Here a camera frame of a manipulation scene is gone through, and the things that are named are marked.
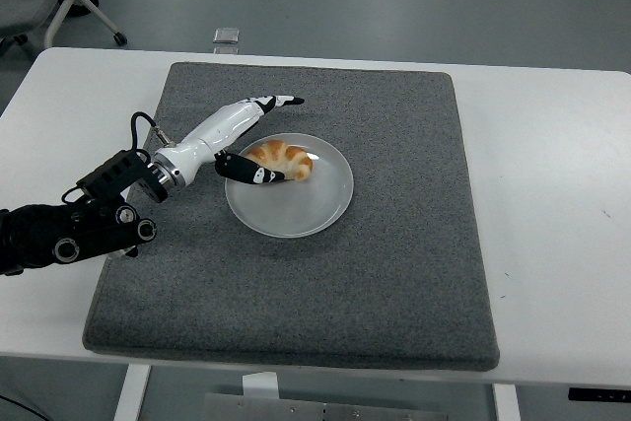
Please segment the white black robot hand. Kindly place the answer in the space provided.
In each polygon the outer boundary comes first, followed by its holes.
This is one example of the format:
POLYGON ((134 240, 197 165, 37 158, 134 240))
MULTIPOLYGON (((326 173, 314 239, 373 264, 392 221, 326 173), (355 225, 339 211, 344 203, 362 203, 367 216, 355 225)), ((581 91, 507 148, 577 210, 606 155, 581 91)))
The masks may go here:
POLYGON ((191 185, 205 164, 213 163, 215 171, 246 184, 282 181, 286 175, 258 165, 226 148, 251 130, 261 117, 283 105, 300 105, 302 98, 265 96, 248 98, 220 107, 182 141, 160 148, 153 157, 151 169, 164 189, 184 189, 191 185))

